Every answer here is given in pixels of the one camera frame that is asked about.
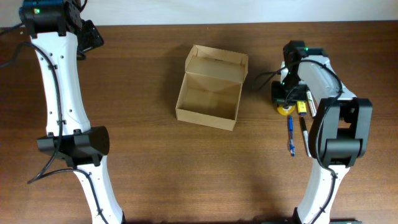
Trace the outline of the yellow tape roll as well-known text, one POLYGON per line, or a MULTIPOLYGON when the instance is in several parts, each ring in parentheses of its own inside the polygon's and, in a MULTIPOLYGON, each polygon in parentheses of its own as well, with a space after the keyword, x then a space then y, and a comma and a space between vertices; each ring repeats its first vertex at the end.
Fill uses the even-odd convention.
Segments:
POLYGON ((295 106, 277 105, 277 112, 283 116, 291 115, 295 110, 295 106))

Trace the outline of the brown cardboard box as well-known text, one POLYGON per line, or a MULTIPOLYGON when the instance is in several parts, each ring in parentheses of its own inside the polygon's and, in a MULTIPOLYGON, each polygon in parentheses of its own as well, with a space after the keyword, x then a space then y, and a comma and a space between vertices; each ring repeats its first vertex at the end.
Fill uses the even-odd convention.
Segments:
POLYGON ((248 55, 194 45, 185 61, 177 119, 232 131, 247 74, 248 55))

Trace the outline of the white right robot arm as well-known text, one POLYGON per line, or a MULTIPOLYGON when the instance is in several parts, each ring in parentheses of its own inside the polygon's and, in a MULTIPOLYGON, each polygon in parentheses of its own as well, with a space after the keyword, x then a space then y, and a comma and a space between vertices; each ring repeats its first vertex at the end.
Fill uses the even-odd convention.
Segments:
POLYGON ((373 105, 344 86, 323 49, 292 40, 284 46, 283 55, 278 70, 281 79, 272 82, 273 103, 286 111, 307 101, 310 91, 318 106, 307 139, 312 171, 292 222, 330 223, 341 181, 366 152, 373 105))

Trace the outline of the black white marker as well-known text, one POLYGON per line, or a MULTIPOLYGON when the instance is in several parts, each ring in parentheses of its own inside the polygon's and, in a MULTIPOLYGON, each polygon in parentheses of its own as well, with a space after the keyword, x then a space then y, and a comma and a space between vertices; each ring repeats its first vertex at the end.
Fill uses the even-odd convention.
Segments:
POLYGON ((314 118, 317 115, 317 107, 315 106, 315 101, 310 90, 306 91, 306 96, 308 105, 310 107, 311 116, 314 118))

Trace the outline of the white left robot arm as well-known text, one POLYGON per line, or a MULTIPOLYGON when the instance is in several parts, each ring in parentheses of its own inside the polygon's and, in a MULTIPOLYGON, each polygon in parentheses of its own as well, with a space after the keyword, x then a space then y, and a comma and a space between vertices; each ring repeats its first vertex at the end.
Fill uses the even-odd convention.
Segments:
POLYGON ((93 22, 81 18, 84 7, 81 1, 26 0, 19 9, 30 36, 27 45, 39 60, 47 104, 46 135, 37 146, 50 160, 31 182, 71 172, 83 188, 93 223, 125 223, 108 174, 108 130, 91 126, 81 96, 77 61, 104 44, 93 22), (66 168, 49 171, 56 159, 66 168))

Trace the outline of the yellow highlighter marker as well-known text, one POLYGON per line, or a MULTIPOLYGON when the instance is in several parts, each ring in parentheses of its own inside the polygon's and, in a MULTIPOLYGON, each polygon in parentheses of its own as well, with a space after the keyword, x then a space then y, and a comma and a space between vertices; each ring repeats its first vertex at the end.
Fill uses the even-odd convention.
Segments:
POLYGON ((307 114, 307 107, 304 101, 297 102, 297 111, 300 116, 305 116, 307 114))

